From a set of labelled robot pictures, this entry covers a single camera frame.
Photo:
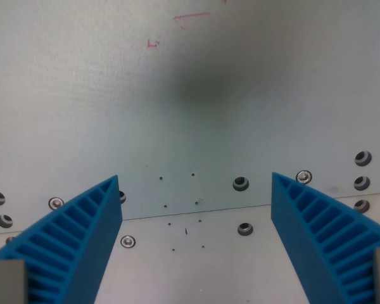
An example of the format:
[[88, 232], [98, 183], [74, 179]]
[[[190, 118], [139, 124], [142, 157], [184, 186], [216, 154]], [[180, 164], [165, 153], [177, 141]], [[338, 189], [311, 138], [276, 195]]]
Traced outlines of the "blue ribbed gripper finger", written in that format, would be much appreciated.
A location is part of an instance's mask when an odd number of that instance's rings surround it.
[[29, 303], [94, 303], [121, 224], [114, 175], [17, 235], [0, 261], [25, 262]]
[[310, 303], [375, 303], [377, 222], [278, 173], [271, 219]]

